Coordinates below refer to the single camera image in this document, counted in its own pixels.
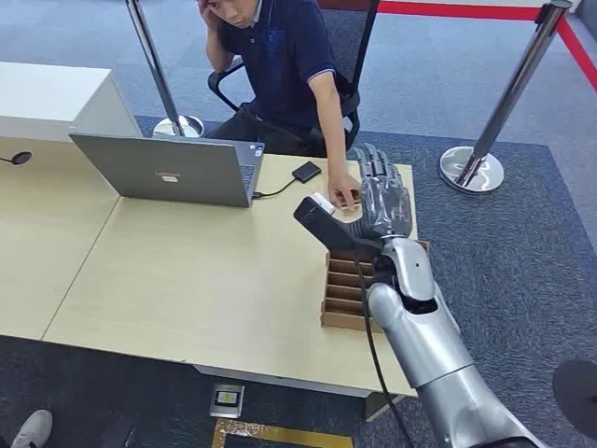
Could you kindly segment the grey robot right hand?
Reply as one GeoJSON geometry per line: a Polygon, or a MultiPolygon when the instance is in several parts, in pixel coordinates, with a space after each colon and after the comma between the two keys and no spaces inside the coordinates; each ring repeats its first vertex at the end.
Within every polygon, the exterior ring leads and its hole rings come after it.
{"type": "Polygon", "coordinates": [[[362,217],[349,224],[360,239],[408,237],[413,229],[410,195],[386,153],[372,144],[355,148],[361,174],[362,217]]]}

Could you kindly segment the person's right hand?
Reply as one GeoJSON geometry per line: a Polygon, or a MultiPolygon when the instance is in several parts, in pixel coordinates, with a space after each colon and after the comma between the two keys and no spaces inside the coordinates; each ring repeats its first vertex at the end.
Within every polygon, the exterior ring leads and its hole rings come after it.
{"type": "Polygon", "coordinates": [[[201,16],[208,30],[215,32],[219,30],[220,19],[211,9],[209,1],[198,0],[198,6],[201,16]]]}

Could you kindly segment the person's left hand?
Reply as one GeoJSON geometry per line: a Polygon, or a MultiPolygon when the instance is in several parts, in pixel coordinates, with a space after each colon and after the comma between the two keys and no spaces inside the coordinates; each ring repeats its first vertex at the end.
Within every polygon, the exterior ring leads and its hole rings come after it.
{"type": "Polygon", "coordinates": [[[350,175],[332,175],[328,192],[329,200],[340,209],[353,210],[362,203],[361,184],[350,175]]]}

